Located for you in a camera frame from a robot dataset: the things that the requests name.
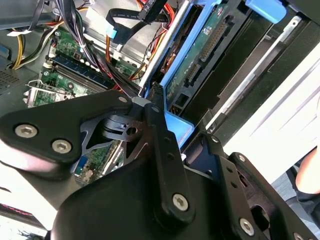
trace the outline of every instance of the ventilation grille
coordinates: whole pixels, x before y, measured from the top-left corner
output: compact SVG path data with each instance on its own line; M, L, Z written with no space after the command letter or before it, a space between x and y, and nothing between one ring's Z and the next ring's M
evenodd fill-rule
M17 82L19 82L19 78L11 76L5 71L0 71L0 90L7 89Z

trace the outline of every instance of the blue drive bay bracket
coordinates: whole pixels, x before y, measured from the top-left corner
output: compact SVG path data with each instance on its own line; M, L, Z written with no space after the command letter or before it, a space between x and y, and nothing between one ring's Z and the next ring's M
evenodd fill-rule
M180 67L182 61L186 57L191 46L195 42L200 31L204 27L208 17L212 13L214 6L221 3L222 0L195 0L193 2L194 5L203 5L203 9L194 26L192 27L192 30L190 31L183 46L181 47L179 53L175 57L171 67L168 69L167 73L164 75L162 81L160 82L164 90L164 114L167 127L168 130L172 131L175 134L179 147L182 147L182 145L193 133L195 127L192 123L174 115L167 110L166 88L175 75L176 71ZM280 20L282 20L287 13L286 8L279 0L246 0L245 4L273 24L276 24Z

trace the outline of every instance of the screw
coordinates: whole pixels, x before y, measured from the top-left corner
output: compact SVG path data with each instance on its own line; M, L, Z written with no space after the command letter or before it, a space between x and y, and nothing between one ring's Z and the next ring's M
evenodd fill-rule
M294 239L295 240L304 240L302 236L300 236L298 233L294 232L293 233Z
M72 147L68 141L63 139L58 139L52 143L52 149L57 153L67 154L71 151Z
M211 139L212 139L212 141L214 141L215 143L219 143L219 140L218 140L215 136L212 136Z
M291 23L291 24L292 24L292 26L294 26L294 27L295 27L295 26L298 24L298 21L297 21L297 20L294 20L294 21L292 21L292 23Z
M242 155L239 155L239 159L240 159L242 162L245 162L245 161L246 161L245 157L242 156Z
M247 219L241 218L239 222L242 230L246 234L248 234L249 236L255 235L254 227L251 225L251 223Z
M22 124L17 126L14 132L21 138L29 139L37 135L38 130L32 125Z
M52 13L53 13L54 15L61 16L59 9L56 8L56 7L55 7L54 9L52 9Z
M153 111L159 113L159 109L156 106L151 107Z
M180 211L185 212L188 210L189 204L187 199L183 195L176 193L175 195L173 195L172 201L173 205L175 205L176 208Z
M125 99L123 96L120 96L120 97L119 97L119 100L120 100L121 102L123 102L123 103L127 103L127 102L128 102L128 100Z

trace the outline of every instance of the blue connector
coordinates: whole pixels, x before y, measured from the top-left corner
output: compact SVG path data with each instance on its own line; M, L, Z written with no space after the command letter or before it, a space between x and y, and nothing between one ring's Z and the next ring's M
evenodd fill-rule
M117 32L116 30L114 30L114 26L112 26L108 21L106 21L107 27L106 27L106 34L108 35L109 38L114 39Z
M273 24L280 22L287 14L279 0L246 0L245 5Z

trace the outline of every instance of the person's arm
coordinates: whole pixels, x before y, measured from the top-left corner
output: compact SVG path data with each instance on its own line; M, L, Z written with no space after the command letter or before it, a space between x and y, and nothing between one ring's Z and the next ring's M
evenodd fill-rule
M320 149L314 149L304 158L295 184L300 192L320 194Z

